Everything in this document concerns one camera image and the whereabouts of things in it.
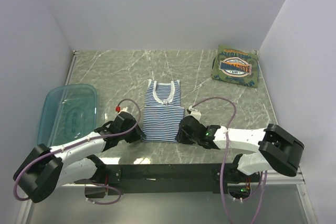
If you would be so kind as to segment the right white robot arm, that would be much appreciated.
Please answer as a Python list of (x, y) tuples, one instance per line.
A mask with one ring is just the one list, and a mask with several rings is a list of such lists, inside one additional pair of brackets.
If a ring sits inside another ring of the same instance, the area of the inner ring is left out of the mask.
[(239, 150), (233, 161), (224, 166), (223, 181), (232, 184), (269, 170), (295, 177), (304, 151), (304, 144), (277, 124), (254, 130), (233, 129), (204, 126), (193, 116), (179, 123), (175, 139), (207, 150)]

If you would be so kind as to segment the olive green tank top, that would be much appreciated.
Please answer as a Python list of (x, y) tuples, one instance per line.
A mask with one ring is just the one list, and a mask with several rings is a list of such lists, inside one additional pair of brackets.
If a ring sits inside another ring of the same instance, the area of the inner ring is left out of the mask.
[(257, 88), (259, 62), (255, 53), (219, 45), (212, 63), (211, 77), (214, 80)]

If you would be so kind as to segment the blue white striped tank top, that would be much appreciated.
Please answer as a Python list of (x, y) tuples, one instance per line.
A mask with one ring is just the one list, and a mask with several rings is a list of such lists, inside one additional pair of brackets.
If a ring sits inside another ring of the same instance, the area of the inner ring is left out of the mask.
[(148, 81), (142, 123), (145, 142), (177, 143), (179, 124), (184, 114), (180, 80), (169, 83)]

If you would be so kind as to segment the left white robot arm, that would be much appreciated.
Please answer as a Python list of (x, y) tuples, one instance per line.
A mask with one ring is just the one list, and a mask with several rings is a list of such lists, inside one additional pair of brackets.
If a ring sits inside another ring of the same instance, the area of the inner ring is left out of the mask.
[(107, 187), (118, 176), (97, 155), (121, 141), (133, 143), (144, 137), (134, 116), (122, 111), (113, 121), (72, 142), (51, 147), (39, 144), (13, 176), (14, 197), (38, 203), (55, 189), (77, 181)]

